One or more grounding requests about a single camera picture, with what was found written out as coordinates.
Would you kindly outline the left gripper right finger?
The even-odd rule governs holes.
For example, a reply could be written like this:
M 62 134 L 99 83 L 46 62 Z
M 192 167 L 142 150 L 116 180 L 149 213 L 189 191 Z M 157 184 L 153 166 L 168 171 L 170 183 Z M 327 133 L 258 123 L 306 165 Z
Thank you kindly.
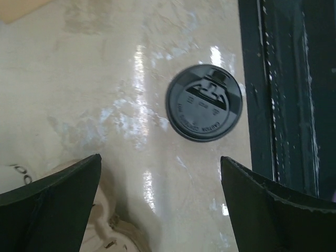
M 335 251 L 335 203 L 220 159 L 221 182 L 239 251 Z

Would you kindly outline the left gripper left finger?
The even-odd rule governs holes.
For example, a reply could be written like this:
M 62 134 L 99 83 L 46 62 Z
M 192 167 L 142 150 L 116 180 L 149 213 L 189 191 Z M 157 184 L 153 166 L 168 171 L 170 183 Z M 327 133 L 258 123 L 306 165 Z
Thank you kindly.
M 1 251 L 79 251 L 101 176 L 91 155 L 1 194 Z

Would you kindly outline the black cup lid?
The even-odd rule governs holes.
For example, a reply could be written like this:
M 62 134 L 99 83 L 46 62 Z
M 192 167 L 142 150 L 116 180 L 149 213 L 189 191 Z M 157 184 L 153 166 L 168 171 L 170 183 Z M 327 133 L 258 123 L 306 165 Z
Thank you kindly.
M 170 82 L 165 109 L 172 128 L 194 142 L 211 142 L 228 134 L 243 110 L 238 82 L 225 69 L 193 65 Z

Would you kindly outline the brown paper bag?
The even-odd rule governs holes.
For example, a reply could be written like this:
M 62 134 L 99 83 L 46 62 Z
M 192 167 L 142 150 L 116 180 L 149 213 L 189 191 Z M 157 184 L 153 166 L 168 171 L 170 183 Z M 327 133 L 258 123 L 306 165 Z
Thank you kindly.
M 1 0 L 1 21 L 12 23 L 49 2 L 51 0 Z

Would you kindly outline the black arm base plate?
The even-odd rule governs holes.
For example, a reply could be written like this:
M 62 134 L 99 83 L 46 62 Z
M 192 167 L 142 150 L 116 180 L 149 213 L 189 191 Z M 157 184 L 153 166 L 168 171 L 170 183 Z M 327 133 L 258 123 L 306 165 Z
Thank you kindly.
M 252 170 L 335 200 L 335 1 L 239 1 Z

